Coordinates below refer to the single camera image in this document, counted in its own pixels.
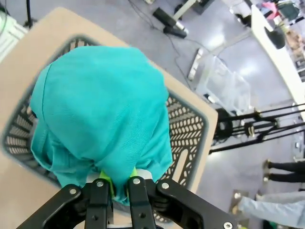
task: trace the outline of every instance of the clear plastic box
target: clear plastic box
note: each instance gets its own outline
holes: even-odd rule
[[[246,113],[250,106],[250,85],[242,76],[234,73],[234,84],[232,89],[233,107],[237,115]]]
[[[218,57],[213,55],[199,61],[198,72],[200,80],[196,93],[201,96],[208,94],[212,100],[230,112],[233,104],[231,91],[234,74]]]
[[[231,72],[217,56],[209,55],[199,61],[199,83],[196,93],[219,104],[232,115],[249,110],[250,85],[243,77]]]

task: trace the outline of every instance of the black pants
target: black pants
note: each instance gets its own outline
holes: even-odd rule
[[[305,161],[292,163],[269,163],[269,168],[277,168],[292,173],[289,174],[269,174],[269,180],[289,183],[305,182]]]

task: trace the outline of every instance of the basket perforated wall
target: basket perforated wall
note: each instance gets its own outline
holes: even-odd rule
[[[75,38],[58,52],[53,60],[78,46],[84,45],[95,44],[85,38]],[[5,151],[17,160],[20,165],[59,186],[55,175],[42,168],[30,150],[30,132],[33,131],[35,120],[35,116],[29,108],[30,99],[31,90],[25,95],[16,112],[12,114],[12,119],[7,125],[2,144]],[[171,178],[188,188],[191,185],[192,176],[195,175],[194,168],[196,167],[197,158],[202,153],[204,116],[197,113],[191,106],[178,99],[171,92],[166,106],[170,120],[173,163],[161,179]],[[168,221],[156,213],[154,215],[162,223]]]

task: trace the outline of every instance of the black device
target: black device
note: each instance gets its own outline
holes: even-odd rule
[[[174,18],[172,18],[169,14],[167,14],[160,7],[155,10],[152,14],[156,19],[158,19],[165,28],[163,30],[164,33],[168,33],[174,36],[178,36],[180,38],[185,38],[187,36],[187,29]]]
[[[157,184],[132,177],[126,185],[133,229],[155,229],[153,210],[184,229],[236,229],[233,216],[223,212],[171,179]],[[17,229],[106,229],[113,223],[111,184],[96,179],[83,188],[67,185]]]

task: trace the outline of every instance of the green tape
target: green tape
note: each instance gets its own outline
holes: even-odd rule
[[[101,179],[105,179],[109,182],[110,184],[110,192],[111,192],[111,197],[114,198],[115,197],[115,193],[114,193],[114,188],[113,188],[113,183],[110,179],[109,176],[107,176],[103,171],[100,173],[100,178]]]
[[[130,177],[135,177],[135,176],[137,176],[137,175],[138,175],[137,169],[134,168],[133,171],[132,171],[132,173],[131,173],[131,175],[130,175]],[[101,179],[105,179],[105,180],[107,180],[107,181],[109,182],[109,184],[110,184],[111,197],[114,198],[114,197],[115,197],[115,193],[114,193],[114,188],[113,188],[113,183],[112,183],[112,181],[111,181],[111,178],[110,178],[109,176],[107,176],[107,174],[105,174],[103,171],[101,171],[101,173],[100,173],[100,178],[101,178]]]

